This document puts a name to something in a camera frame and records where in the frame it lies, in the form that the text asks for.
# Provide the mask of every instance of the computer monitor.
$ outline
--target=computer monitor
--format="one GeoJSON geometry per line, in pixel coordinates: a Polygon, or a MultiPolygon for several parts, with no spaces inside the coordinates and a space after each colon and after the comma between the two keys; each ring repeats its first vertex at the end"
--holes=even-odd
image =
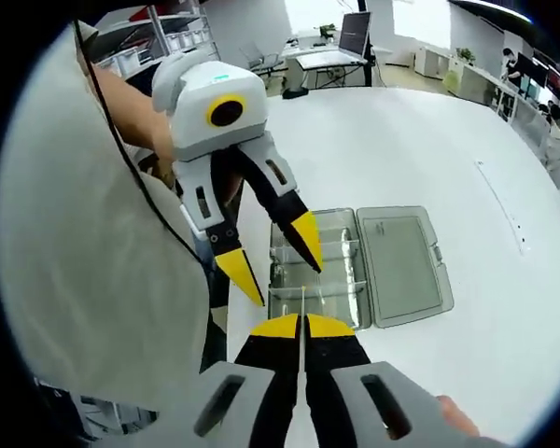
{"type": "Polygon", "coordinates": [[[533,79],[539,86],[545,87],[546,79],[548,78],[548,69],[546,67],[534,63],[522,53],[518,54],[516,66],[521,73],[533,79]]]}
{"type": "Polygon", "coordinates": [[[344,14],[338,48],[363,57],[370,32],[370,19],[370,12],[344,14]]]}

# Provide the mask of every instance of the person's arm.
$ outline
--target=person's arm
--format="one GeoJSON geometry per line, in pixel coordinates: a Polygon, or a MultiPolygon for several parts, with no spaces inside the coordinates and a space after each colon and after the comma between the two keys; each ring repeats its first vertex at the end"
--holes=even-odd
{"type": "Polygon", "coordinates": [[[161,159],[173,160],[174,147],[166,115],[154,111],[151,98],[121,77],[96,65],[92,67],[122,139],[129,145],[155,151],[161,159]]]}
{"type": "Polygon", "coordinates": [[[450,397],[440,395],[438,396],[438,401],[440,402],[441,413],[448,425],[455,427],[471,437],[479,437],[479,429],[475,426],[473,421],[456,406],[456,403],[454,403],[450,397]]]}

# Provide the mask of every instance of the window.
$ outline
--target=window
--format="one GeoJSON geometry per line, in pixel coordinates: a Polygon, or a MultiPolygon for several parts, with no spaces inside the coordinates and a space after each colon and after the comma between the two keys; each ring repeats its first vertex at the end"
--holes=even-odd
{"type": "Polygon", "coordinates": [[[447,0],[393,0],[394,33],[443,49],[450,48],[447,0]]]}
{"type": "Polygon", "coordinates": [[[340,29],[343,15],[358,12],[357,0],[285,0],[293,34],[333,23],[340,29]]]}

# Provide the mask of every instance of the white table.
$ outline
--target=white table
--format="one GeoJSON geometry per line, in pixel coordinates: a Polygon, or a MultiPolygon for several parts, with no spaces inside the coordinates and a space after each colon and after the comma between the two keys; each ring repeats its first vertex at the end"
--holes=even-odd
{"type": "MultiPolygon", "coordinates": [[[[401,89],[271,98],[268,129],[311,209],[429,213],[455,308],[358,332],[370,359],[452,396],[484,435],[529,436],[560,394],[560,195],[523,140],[487,107],[401,89]]],[[[267,295],[270,220],[249,187],[238,229],[267,295]]],[[[231,286],[229,360],[266,318],[231,286]]],[[[292,422],[287,446],[316,446],[306,408],[292,422]]]]}
{"type": "Polygon", "coordinates": [[[297,58],[306,74],[308,89],[330,87],[365,87],[364,66],[367,61],[345,57],[339,51],[305,54],[297,58]]]}
{"type": "Polygon", "coordinates": [[[338,49],[338,46],[334,44],[306,48],[286,46],[282,53],[280,53],[280,59],[283,59],[285,61],[285,64],[287,65],[287,89],[296,91],[299,89],[299,87],[301,87],[301,84],[303,82],[304,72],[299,65],[299,62],[297,61],[297,58],[299,58],[300,56],[304,56],[305,54],[318,53],[320,51],[330,51],[333,49],[338,49]]]}
{"type": "Polygon", "coordinates": [[[457,82],[446,82],[450,93],[475,103],[491,105],[493,91],[498,88],[502,91],[498,109],[501,107],[501,99],[504,93],[514,97],[518,92],[512,85],[503,82],[482,68],[471,66],[458,58],[451,58],[448,65],[449,76],[455,75],[457,82]]]}

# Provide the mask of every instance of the office chair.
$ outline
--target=office chair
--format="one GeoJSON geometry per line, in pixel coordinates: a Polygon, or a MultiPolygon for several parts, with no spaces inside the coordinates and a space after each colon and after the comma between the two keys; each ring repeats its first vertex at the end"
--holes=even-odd
{"type": "Polygon", "coordinates": [[[268,81],[272,77],[274,69],[282,64],[278,53],[264,55],[255,42],[242,45],[239,50],[246,57],[249,70],[259,76],[268,76],[268,81]]]}

